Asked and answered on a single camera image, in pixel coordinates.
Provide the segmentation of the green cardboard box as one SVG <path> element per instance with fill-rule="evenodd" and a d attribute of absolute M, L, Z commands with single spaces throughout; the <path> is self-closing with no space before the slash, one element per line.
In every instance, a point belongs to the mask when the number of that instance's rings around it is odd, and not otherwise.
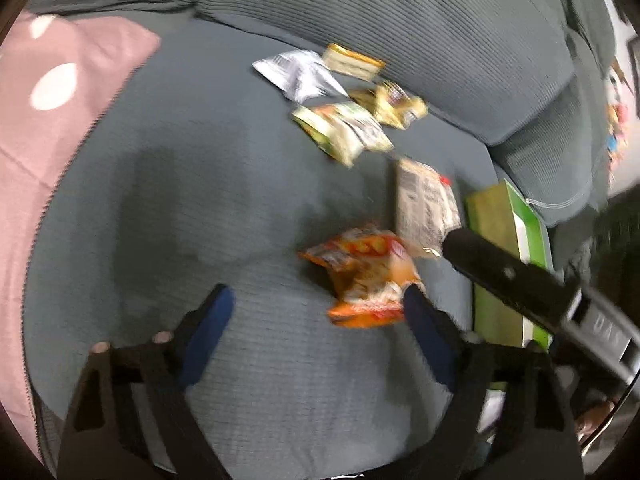
<path fill-rule="evenodd" d="M 553 269 L 547 228 L 514 186 L 502 180 L 465 200 L 469 227 L 525 263 Z M 493 344 L 524 347 L 537 341 L 550 346 L 551 336 L 492 296 L 474 287 L 474 330 Z"/>

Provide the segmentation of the clear cracker pack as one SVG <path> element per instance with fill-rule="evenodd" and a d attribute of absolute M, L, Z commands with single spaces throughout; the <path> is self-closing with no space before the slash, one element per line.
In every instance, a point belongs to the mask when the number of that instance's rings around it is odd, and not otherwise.
<path fill-rule="evenodd" d="M 401 158 L 396 181 L 397 235 L 411 255 L 441 257 L 445 237 L 461 226 L 449 179 L 422 162 Z"/>

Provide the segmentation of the orange snack bag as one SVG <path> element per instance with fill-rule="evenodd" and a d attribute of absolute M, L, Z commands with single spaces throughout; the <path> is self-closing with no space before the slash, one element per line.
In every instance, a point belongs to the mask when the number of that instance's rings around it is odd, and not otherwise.
<path fill-rule="evenodd" d="M 401 238 L 370 224 L 298 255 L 328 272 L 336 301 L 326 315 L 336 326 L 364 330 L 401 322 L 405 290 L 425 289 Z"/>

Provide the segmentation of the yellow purple wrapper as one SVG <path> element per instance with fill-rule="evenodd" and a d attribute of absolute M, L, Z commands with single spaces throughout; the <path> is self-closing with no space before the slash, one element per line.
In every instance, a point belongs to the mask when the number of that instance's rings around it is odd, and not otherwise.
<path fill-rule="evenodd" d="M 407 130 L 427 116 L 428 106 L 418 96 L 410 96 L 399 84 L 382 81 L 372 88 L 349 90 L 348 95 L 383 126 Z"/>

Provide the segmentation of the tan pastry packet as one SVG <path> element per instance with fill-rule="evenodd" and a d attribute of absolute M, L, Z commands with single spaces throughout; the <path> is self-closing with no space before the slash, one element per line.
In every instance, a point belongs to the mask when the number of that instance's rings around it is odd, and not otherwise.
<path fill-rule="evenodd" d="M 299 106 L 292 119 L 327 155 L 346 167 L 363 152 L 388 153 L 394 148 L 378 121 L 355 102 Z"/>

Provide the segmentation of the gold bar wrapper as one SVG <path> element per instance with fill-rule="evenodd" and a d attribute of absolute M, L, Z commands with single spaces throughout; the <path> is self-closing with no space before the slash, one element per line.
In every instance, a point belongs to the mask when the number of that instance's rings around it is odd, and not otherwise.
<path fill-rule="evenodd" d="M 386 66 L 382 60 L 346 49 L 339 44 L 329 44 L 322 54 L 322 61 L 332 72 L 365 81 L 372 81 Z"/>

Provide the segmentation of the white blue snack packet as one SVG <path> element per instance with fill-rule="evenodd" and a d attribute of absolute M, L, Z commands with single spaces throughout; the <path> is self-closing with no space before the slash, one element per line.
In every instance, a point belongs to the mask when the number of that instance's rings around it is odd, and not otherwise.
<path fill-rule="evenodd" d="M 252 66 L 289 101 L 297 104 L 324 96 L 348 97 L 320 55 L 311 50 L 280 53 L 255 61 Z"/>

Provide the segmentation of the colourful plush toy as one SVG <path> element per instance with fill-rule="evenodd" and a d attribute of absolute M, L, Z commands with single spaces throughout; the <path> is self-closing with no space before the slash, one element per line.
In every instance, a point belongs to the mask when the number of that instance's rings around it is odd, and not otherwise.
<path fill-rule="evenodd" d="M 628 148 L 627 130 L 631 125 L 629 105 L 634 100 L 634 90 L 625 72 L 614 58 L 605 79 L 606 116 L 608 116 L 608 187 L 612 188 L 615 171 L 625 158 Z"/>

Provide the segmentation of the grey sofa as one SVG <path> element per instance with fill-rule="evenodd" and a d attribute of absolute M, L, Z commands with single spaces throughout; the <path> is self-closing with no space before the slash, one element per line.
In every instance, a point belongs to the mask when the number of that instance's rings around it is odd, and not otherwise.
<path fill-rule="evenodd" d="M 189 401 L 235 479 L 319 479 L 385 465 L 430 437 L 448 396 L 404 324 L 326 318 L 299 249 L 390 228 L 395 162 L 432 166 L 459 198 L 507 177 L 548 224 L 606 193 L 603 0 L 30 0 L 37 14 L 111 11 L 154 26 L 156 53 L 92 128 L 30 258 L 26 364 L 64 417 L 92 344 L 140 344 L 218 283 L 231 322 Z M 340 44 L 380 58 L 427 118 L 390 155 L 332 162 L 253 70 Z"/>

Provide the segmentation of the pink patterned cloth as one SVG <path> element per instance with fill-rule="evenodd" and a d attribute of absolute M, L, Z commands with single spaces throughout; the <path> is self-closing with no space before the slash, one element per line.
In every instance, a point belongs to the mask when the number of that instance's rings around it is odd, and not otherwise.
<path fill-rule="evenodd" d="M 122 18 L 23 11 L 1 45 L 1 404 L 38 457 L 24 363 L 27 263 L 67 165 L 160 36 Z"/>

